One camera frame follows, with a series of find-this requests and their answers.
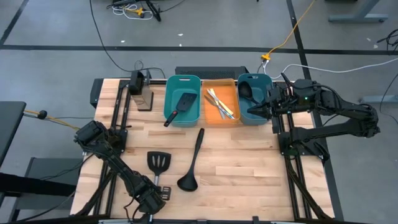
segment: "wooden table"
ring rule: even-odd
[[[107,127],[111,124],[118,83],[118,79],[105,79],[99,97],[95,120]],[[253,216],[260,220],[294,219],[285,161],[279,152],[277,136],[272,133],[271,122],[262,126],[210,126],[205,123],[202,113],[194,128],[165,128],[165,86],[153,85],[151,89],[155,94],[151,112],[138,112],[131,100],[127,125],[132,127],[128,128],[126,151],[121,158],[131,169],[153,180],[154,175],[147,166],[147,152],[172,154],[170,168],[159,179],[159,185],[171,186],[171,199],[154,215],[155,219],[252,220]],[[308,113],[294,114],[294,122],[296,126],[305,128],[313,125]],[[190,166],[195,141],[202,127],[205,128],[205,137],[195,167],[199,187],[194,192],[184,192],[177,187],[177,180]],[[308,191],[325,213],[333,217],[321,160],[315,156],[302,156],[302,164]],[[101,167],[102,161],[96,157],[82,167],[71,214],[79,211],[96,190]],[[301,194],[297,188],[296,191],[300,216],[304,217]],[[111,217],[126,218],[123,206],[130,200],[123,181],[118,179]],[[105,203],[106,199],[103,199],[102,213]],[[128,207],[130,215],[136,207],[136,202]]]

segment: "gray floor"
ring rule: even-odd
[[[0,0],[0,30],[5,30],[22,1]],[[188,0],[165,12],[159,24],[130,21],[115,16],[105,7],[109,0],[93,0],[93,9],[106,45],[184,47],[274,47],[292,26],[286,2]],[[178,1],[160,2],[164,8]],[[300,16],[310,0],[294,0]],[[396,29],[397,1],[381,1],[375,12],[389,13],[383,24],[330,24],[329,14],[350,12],[357,4],[317,1],[300,25],[306,49],[372,50],[378,39]],[[30,0],[6,44],[13,45],[99,45],[88,1]],[[296,48],[292,39],[285,48]],[[385,49],[379,44],[378,49]],[[133,69],[136,60],[145,67],[163,68],[174,74],[176,66],[237,66],[255,72],[259,53],[244,52],[110,52],[120,66]],[[307,55],[308,64],[345,70],[393,57],[358,55]],[[272,54],[267,67],[277,76],[286,65],[300,63],[297,54]],[[357,102],[364,95],[381,95],[397,72],[398,62],[352,73],[311,71],[312,78],[334,88],[345,100]],[[128,76],[118,70],[102,51],[0,51],[0,100],[22,100],[29,110],[47,110],[52,116],[93,116],[89,93],[94,78]],[[302,78],[300,68],[286,74]],[[161,74],[153,71],[153,76]],[[393,85],[390,93],[398,91]],[[398,116],[397,107],[386,105],[384,112]],[[379,115],[382,133],[371,139],[340,136],[328,139],[336,183],[345,220],[366,223],[396,223],[398,206],[398,152],[393,147],[398,125]],[[336,118],[331,123],[343,121]],[[71,120],[83,126],[87,121]],[[11,145],[1,172],[23,175],[31,157],[81,157],[73,143],[73,130],[56,124],[24,118]],[[13,200],[0,209],[6,221]],[[38,211],[27,211],[27,217]],[[47,217],[65,215],[50,213]]]

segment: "metal stand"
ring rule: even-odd
[[[383,96],[364,96],[359,102],[360,103],[381,103]],[[383,103],[398,103],[398,95],[387,95],[383,99]]]
[[[384,22],[388,14],[370,14],[379,0],[368,0],[356,14],[332,15],[329,22]]]

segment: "ladle handle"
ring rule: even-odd
[[[193,168],[195,167],[195,162],[197,160],[197,156],[198,156],[199,149],[200,149],[201,142],[203,140],[203,136],[204,135],[205,135],[205,129],[201,128],[200,131],[199,131],[199,134],[198,134],[197,143],[195,144],[195,152],[193,153],[193,159],[192,159],[191,167],[189,168],[190,172],[191,172],[191,170],[193,172]]]

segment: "black ladle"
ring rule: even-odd
[[[197,180],[195,180],[195,174],[193,173],[193,169],[195,168],[195,162],[197,160],[197,155],[204,135],[205,129],[201,128],[198,134],[197,143],[195,144],[195,152],[193,153],[191,167],[189,168],[187,174],[185,174],[185,176],[181,177],[177,181],[178,187],[187,192],[193,192],[198,188],[198,183]]]
[[[251,87],[248,82],[243,81],[243,82],[239,83],[238,92],[239,92],[239,96],[242,96],[243,98],[245,98],[255,104],[259,104],[259,102],[257,102],[253,98],[253,92],[252,92]]]

